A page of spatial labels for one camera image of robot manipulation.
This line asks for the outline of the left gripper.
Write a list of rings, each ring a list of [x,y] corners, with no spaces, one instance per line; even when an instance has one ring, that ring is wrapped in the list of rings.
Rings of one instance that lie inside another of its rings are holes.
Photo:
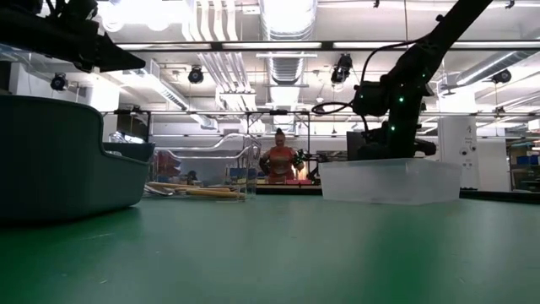
[[[121,49],[112,39],[98,36],[96,0],[24,0],[30,27],[24,48],[49,57],[66,59],[84,71],[101,72],[144,68],[146,62]]]

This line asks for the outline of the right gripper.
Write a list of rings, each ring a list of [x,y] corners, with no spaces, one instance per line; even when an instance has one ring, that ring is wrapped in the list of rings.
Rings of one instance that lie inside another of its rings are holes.
[[[357,160],[413,158],[417,152],[436,154],[436,144],[413,136],[414,128],[401,132],[383,122],[379,128],[361,132],[364,142],[357,148]]]

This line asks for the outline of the black aluminium table frame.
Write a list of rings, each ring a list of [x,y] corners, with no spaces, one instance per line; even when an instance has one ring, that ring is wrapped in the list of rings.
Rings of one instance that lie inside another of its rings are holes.
[[[320,186],[313,185],[260,185],[256,188],[257,194],[262,195],[322,195]],[[540,193],[520,192],[486,192],[478,190],[461,190],[460,198],[496,201],[515,204],[540,205]]]

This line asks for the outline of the frosted translucent plastic bin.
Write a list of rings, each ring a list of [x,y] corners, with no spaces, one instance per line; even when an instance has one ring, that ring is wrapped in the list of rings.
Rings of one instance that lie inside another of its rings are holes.
[[[421,205],[459,199],[462,169],[414,158],[327,162],[319,173],[326,200]]]

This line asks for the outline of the green table mat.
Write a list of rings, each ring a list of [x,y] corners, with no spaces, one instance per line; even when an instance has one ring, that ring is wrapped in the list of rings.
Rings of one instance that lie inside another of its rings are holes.
[[[540,206],[144,200],[0,229],[0,304],[540,304]]]

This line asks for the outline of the person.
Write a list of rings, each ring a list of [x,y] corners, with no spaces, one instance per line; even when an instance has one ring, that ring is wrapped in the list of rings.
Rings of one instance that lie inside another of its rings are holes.
[[[274,135],[275,145],[259,159],[259,166],[270,184],[294,180],[294,170],[301,171],[305,165],[295,150],[285,145],[286,137],[281,128]]]

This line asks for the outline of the white pillar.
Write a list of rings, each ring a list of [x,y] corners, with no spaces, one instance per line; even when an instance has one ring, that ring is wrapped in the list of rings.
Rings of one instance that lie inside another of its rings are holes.
[[[442,117],[438,121],[440,160],[459,165],[461,188],[479,189],[477,126],[473,117]]]

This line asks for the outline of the black overhead frame bar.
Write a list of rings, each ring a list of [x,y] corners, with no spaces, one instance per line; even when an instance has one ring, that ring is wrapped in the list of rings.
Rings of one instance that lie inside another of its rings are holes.
[[[397,41],[210,41],[119,43],[129,52],[367,52],[388,45],[390,51],[404,50]],[[540,40],[457,41],[450,51],[540,51]]]

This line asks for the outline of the shelf with blue bins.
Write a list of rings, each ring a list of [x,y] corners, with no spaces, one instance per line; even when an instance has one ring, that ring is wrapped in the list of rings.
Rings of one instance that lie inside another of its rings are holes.
[[[540,193],[540,139],[515,140],[507,145],[510,189]]]

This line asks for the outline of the grey-blue plastic bin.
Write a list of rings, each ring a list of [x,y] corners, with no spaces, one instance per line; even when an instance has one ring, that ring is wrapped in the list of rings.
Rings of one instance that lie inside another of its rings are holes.
[[[0,225],[77,220],[137,204],[151,143],[103,141],[91,106],[0,95]]]

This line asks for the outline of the clear plastic bin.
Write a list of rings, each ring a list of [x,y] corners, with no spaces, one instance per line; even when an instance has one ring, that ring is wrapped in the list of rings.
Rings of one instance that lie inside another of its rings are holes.
[[[158,147],[154,151],[151,173],[147,182],[228,187],[231,192],[246,195],[243,200],[213,198],[192,196],[170,188],[154,187],[158,190],[175,192],[166,198],[246,201],[256,196],[258,161],[261,152],[261,143],[250,134],[243,133],[230,133],[209,146]]]

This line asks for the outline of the black monitor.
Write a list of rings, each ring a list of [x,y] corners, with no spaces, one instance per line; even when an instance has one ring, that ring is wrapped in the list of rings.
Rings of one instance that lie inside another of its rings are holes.
[[[347,132],[347,159],[353,160],[366,160],[364,146],[366,145],[365,137],[362,132]]]

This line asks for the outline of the silver ceiling duct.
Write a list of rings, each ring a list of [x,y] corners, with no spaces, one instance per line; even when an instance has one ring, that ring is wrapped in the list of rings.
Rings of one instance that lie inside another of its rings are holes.
[[[474,65],[472,68],[459,73],[456,76],[456,86],[468,86],[481,80],[490,80],[494,74],[504,69],[508,69],[508,67],[521,62],[536,53],[537,51],[497,52],[482,62]]]
[[[307,41],[312,37],[318,0],[258,0],[265,41]],[[267,67],[276,84],[296,84],[304,58],[271,57]]]

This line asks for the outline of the black background frame rail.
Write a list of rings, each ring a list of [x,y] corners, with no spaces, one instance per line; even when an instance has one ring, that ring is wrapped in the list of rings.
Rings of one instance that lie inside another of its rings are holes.
[[[270,116],[287,116],[293,114],[299,115],[315,115],[315,116],[339,116],[349,117],[355,116],[353,112],[340,111],[330,114],[314,113],[312,111],[286,111],[286,110],[271,110],[271,111],[128,111],[128,110],[116,110],[116,111],[102,111],[102,115],[106,114],[150,114],[156,116],[190,116],[190,115],[203,115],[203,116],[251,116],[256,114],[265,114]],[[440,112],[440,111],[424,111],[418,114],[419,117],[488,117],[488,118],[503,118],[503,117],[540,117],[540,112]]]

